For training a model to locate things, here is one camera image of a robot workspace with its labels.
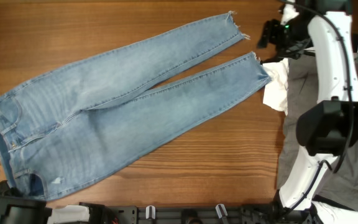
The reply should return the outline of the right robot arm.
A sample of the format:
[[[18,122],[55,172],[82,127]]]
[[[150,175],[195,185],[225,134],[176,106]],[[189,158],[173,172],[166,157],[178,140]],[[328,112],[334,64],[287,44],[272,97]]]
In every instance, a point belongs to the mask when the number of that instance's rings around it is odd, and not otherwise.
[[[297,59],[314,48],[318,99],[296,124],[299,151],[287,181],[265,215],[267,223],[358,223],[358,212],[314,199],[325,173],[336,173],[358,140],[358,76],[350,1],[285,1],[296,16],[264,24],[258,47],[276,47],[278,58]]]

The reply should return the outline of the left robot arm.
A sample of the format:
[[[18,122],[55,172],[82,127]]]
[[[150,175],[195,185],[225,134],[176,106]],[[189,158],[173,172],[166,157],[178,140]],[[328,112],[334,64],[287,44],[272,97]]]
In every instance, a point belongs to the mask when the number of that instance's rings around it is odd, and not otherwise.
[[[49,208],[42,200],[28,200],[7,181],[0,182],[0,224],[118,224],[117,215],[100,204],[81,203]]]

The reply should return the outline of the light blue denim jeans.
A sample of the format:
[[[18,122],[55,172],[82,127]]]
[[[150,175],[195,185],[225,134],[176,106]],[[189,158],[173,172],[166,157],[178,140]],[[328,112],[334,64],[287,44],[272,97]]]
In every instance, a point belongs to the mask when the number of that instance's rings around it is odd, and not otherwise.
[[[269,83],[250,52],[171,77],[243,40],[230,13],[73,62],[0,96],[0,160],[25,198],[56,200],[132,164]]]

